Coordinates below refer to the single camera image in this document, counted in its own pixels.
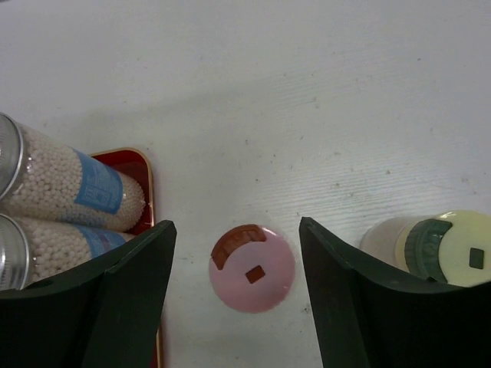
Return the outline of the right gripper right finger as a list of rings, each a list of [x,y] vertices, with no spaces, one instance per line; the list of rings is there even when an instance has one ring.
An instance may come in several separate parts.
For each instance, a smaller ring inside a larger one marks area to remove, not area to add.
[[[312,218],[302,260],[325,367],[488,367],[490,285],[422,279],[341,240]]]

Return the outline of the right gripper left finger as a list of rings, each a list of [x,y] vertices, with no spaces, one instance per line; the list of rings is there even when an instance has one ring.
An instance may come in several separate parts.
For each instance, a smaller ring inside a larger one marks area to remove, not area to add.
[[[1,293],[3,367],[149,367],[176,244],[161,221],[125,245]]]

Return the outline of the grey-cap blue-label bottle front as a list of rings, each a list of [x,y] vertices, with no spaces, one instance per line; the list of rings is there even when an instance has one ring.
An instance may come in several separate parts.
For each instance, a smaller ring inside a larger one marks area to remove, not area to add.
[[[22,290],[131,239],[126,233],[2,214],[1,289]]]

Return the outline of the yellow-lid spice bottle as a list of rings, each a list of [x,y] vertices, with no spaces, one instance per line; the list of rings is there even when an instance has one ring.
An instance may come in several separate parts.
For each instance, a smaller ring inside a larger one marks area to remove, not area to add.
[[[360,249],[412,275],[472,287],[490,281],[490,216],[470,210],[389,218]]]

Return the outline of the pink-lid spice bottle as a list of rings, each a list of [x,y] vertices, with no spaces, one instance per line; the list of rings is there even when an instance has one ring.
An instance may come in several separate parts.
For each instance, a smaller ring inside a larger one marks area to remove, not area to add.
[[[263,225],[240,225],[214,245],[209,279],[227,307],[263,313],[287,297],[295,279],[295,257],[278,232]]]

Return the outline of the tall grey-cap blue-label bottle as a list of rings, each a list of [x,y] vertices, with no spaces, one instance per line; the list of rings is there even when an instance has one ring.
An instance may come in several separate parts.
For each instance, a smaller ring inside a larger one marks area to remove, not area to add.
[[[1,116],[2,211],[125,232],[144,207],[135,179]]]

